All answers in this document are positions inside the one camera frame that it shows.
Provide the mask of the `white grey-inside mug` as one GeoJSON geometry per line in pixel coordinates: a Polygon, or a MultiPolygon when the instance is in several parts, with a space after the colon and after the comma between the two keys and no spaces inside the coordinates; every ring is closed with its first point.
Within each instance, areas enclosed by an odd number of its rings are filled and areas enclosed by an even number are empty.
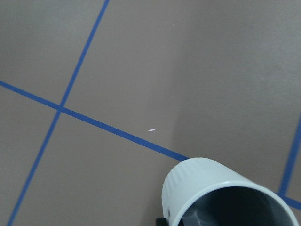
{"type": "Polygon", "coordinates": [[[162,187],[169,226],[297,226],[285,201],[208,158],[190,158],[168,173],[162,187]]]}

